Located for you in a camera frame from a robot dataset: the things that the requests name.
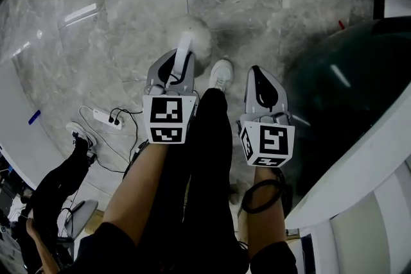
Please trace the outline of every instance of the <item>shoe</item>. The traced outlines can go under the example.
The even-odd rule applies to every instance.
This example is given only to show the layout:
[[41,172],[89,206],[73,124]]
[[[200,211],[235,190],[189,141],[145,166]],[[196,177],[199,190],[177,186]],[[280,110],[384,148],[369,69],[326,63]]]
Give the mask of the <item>shoe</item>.
[[77,139],[81,138],[84,139],[89,143],[89,150],[97,145],[97,139],[94,135],[89,132],[86,132],[83,127],[81,127],[78,123],[74,121],[66,124],[66,129],[71,133],[74,138],[74,143],[76,143]]
[[225,92],[234,79],[234,67],[228,60],[219,60],[211,69],[209,88],[220,89]]

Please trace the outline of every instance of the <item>extension cord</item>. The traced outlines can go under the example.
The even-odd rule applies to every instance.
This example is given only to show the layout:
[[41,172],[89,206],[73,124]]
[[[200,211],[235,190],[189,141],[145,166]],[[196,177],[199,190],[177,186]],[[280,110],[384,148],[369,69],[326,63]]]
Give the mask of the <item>extension cord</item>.
[[92,114],[93,114],[95,120],[98,120],[102,123],[105,123],[105,124],[109,125],[110,127],[113,127],[115,129],[118,129],[118,130],[121,130],[122,127],[123,127],[123,124],[124,124],[123,123],[123,118],[121,118],[120,116],[118,117],[119,124],[114,124],[114,121],[112,123],[109,121],[110,114],[106,111],[103,111],[99,108],[94,108],[92,110]]

